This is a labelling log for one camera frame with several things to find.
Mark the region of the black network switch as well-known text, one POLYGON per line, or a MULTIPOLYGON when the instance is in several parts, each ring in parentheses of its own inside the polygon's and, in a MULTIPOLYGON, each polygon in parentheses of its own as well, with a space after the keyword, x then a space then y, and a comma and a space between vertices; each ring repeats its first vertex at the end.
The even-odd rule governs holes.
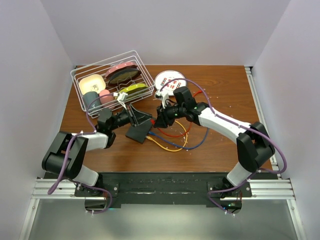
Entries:
POLYGON ((150 120, 137 126, 130 126, 125 136, 139 144, 143 144, 153 124, 150 120))

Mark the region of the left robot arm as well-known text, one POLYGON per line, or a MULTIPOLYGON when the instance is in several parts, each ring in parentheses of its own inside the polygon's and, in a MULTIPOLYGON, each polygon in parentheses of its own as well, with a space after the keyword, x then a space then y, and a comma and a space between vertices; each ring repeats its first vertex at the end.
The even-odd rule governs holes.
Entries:
POLYGON ((86 191, 99 196, 104 184, 99 174, 83 164, 86 152, 107 149, 115 141, 115 129, 130 124, 125 136, 142 144, 152 127, 152 115, 134 108, 131 104, 121 112, 113 113, 109 108, 99 111, 93 132, 69 133, 60 131, 54 138, 41 167, 48 173, 57 174, 58 181, 69 179, 86 185, 86 191))

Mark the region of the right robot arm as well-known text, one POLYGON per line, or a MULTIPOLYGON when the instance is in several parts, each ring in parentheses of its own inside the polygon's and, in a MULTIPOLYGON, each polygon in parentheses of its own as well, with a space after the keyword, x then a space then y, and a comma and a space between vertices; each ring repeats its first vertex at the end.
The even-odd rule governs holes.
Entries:
POLYGON ((156 109, 154 126, 167 128, 176 119, 185 118, 232 140, 237 148, 238 162, 227 174, 222 189, 227 196, 235 196, 241 190, 240 184, 275 154, 265 126, 260 122, 250 124, 236 120, 205 102, 196 102, 186 86, 175 89, 173 95, 174 104, 170 103, 169 94, 165 90, 155 92, 155 98, 161 100, 161 105, 156 109))

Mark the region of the yellow-green plate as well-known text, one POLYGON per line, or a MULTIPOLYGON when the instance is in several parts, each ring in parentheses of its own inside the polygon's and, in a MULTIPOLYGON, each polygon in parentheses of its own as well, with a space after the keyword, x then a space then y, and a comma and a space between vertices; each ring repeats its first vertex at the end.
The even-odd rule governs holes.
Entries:
POLYGON ((148 86, 144 83, 132 84, 128 87, 124 87, 123 89, 121 89, 118 92, 118 95, 120 95, 121 93, 126 93, 126 94, 128 94, 128 98, 129 98, 130 96, 132 96, 132 97, 135 96, 137 94, 137 92, 143 91, 147 88, 148 88, 148 86))

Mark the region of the pink cup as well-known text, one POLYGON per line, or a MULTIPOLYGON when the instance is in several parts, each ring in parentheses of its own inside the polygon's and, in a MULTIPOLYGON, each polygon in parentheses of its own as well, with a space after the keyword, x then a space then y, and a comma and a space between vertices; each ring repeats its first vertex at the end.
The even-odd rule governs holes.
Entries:
POLYGON ((115 108, 114 105, 114 95, 112 93, 110 93, 109 90, 107 89, 103 89, 100 93, 99 93, 99 100, 100 103, 103 107, 105 108, 109 108, 111 110, 113 110, 115 108))

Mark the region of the dark brown plate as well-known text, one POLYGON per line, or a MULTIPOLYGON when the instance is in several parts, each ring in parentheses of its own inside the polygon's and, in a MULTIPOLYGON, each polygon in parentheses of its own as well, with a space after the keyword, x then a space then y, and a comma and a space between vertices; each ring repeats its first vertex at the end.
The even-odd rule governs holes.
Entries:
POLYGON ((107 82, 108 86, 116 86, 122 82, 134 80, 135 78, 141 75, 141 71, 138 68, 127 68, 120 70, 119 72, 113 74, 109 81, 107 82))

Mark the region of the white patterned round plate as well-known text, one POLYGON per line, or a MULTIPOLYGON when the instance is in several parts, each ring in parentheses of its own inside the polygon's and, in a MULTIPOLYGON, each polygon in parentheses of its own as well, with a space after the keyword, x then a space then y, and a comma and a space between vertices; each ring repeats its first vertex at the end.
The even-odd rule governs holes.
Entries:
POLYGON ((184 76, 175 70, 165 70, 160 72, 154 79, 156 90, 163 87, 163 91, 167 91, 170 97, 174 96, 174 90, 180 87, 186 87, 187 82, 184 76))

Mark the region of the pink dotted plate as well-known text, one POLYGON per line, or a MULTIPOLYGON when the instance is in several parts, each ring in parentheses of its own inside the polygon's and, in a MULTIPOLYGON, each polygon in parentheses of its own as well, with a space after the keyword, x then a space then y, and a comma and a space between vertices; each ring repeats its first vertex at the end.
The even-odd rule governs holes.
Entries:
POLYGON ((128 68, 136 68, 137 65, 133 61, 122 62, 118 65, 112 66, 105 72, 105 78, 109 79, 113 74, 128 68))

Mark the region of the cream square bowl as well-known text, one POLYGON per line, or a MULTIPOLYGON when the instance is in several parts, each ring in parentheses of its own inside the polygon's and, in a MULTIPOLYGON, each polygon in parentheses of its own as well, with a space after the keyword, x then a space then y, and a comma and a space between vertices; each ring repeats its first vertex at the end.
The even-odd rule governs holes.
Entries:
POLYGON ((105 80, 99 74, 89 75, 81 79, 79 82, 79 89, 82 95, 85 95, 88 92, 96 92, 99 94, 105 88, 105 80))

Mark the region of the grey cup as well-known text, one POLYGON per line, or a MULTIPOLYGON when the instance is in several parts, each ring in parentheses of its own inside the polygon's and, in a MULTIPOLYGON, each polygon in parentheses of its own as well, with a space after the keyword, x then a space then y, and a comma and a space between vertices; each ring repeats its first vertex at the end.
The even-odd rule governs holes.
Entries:
POLYGON ((83 102, 89 113, 101 108, 99 94, 96 91, 88 91, 85 93, 83 95, 83 102))

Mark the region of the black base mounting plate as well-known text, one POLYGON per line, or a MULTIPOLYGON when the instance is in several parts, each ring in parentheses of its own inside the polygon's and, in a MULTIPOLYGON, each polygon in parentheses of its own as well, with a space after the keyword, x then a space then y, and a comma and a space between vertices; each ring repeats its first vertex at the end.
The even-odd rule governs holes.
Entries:
POLYGON ((206 205, 210 200, 221 202, 228 197, 244 199, 252 196, 246 182, 236 190, 225 189, 223 172, 102 172, 98 187, 112 195, 112 207, 124 204, 206 205))

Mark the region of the aluminium frame rail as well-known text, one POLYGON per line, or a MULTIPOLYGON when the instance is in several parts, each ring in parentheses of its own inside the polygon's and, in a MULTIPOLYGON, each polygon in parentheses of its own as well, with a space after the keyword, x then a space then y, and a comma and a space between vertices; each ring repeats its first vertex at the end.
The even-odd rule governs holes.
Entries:
MULTIPOLYGON (((252 75, 252 68, 246 66, 244 69, 248 79, 259 121, 263 125, 266 125, 264 113, 260 104, 260 100, 255 86, 255 81, 252 75)), ((252 186, 251 198, 253 200, 286 201, 289 211, 289 217, 292 220, 295 234, 299 240, 305 240, 307 236, 298 210, 296 196, 291 181, 289 179, 282 179, 282 177, 278 174, 277 180, 252 180, 250 183, 252 186)))

